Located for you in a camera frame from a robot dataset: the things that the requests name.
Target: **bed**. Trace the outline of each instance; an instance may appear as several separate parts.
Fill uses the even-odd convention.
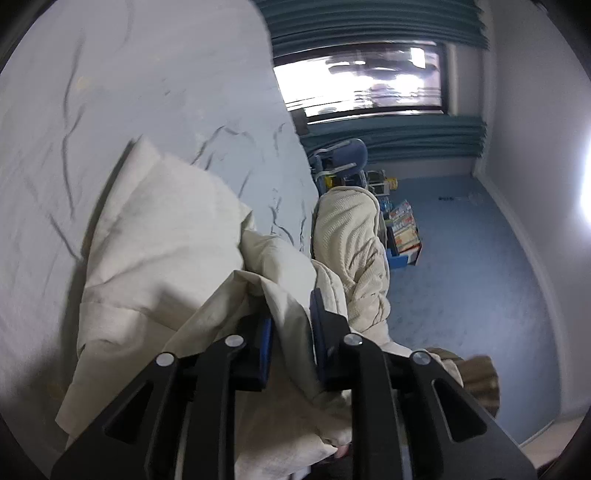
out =
[[[0,413],[46,475],[67,440],[54,418],[93,227],[142,135],[310,252],[317,192],[254,5],[52,4],[0,73]]]

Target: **silver screw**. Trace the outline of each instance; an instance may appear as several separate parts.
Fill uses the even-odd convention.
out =
[[[231,347],[241,346],[244,343],[244,338],[240,335],[230,335],[226,337],[226,345]]]
[[[363,343],[363,339],[356,333],[348,333],[347,335],[345,335],[343,340],[349,346],[358,346]]]
[[[431,362],[431,355],[429,355],[427,352],[414,352],[413,361],[417,365],[428,365]]]
[[[161,353],[156,357],[156,364],[159,367],[169,367],[174,363],[174,355],[171,353]]]

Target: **green pleated curtain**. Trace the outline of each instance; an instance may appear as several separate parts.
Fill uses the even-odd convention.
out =
[[[474,0],[254,0],[274,57],[313,48],[431,40],[487,48]]]
[[[368,162],[419,158],[477,157],[482,153],[485,124],[480,117],[388,115],[309,125],[300,141],[308,155],[348,138],[360,138]]]

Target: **blue floor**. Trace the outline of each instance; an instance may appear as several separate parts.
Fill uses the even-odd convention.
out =
[[[500,377],[497,419],[522,442],[557,415],[560,383],[545,302],[511,227],[470,177],[401,180],[391,198],[411,203],[423,242],[416,266],[392,271],[392,339],[489,355]]]

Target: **window frame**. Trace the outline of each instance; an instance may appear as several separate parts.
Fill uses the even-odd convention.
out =
[[[320,115],[312,115],[307,117],[308,122],[321,122],[326,120],[344,119],[358,116],[377,116],[377,115],[416,115],[421,113],[428,114],[449,114],[449,78],[447,69],[447,48],[443,43],[433,43],[425,41],[414,40],[392,40],[381,42],[367,42],[345,44],[332,47],[314,48],[312,50],[304,50],[297,53],[290,53],[276,57],[274,59],[274,66],[279,67],[288,63],[295,63],[302,60],[312,60],[318,57],[328,57],[339,53],[347,53],[357,48],[396,48],[409,46],[428,47],[429,50],[434,51],[439,56],[439,76],[441,80],[441,106],[436,105],[397,105],[397,106],[382,106],[371,108],[356,108],[353,110],[345,110],[342,112],[321,113]]]

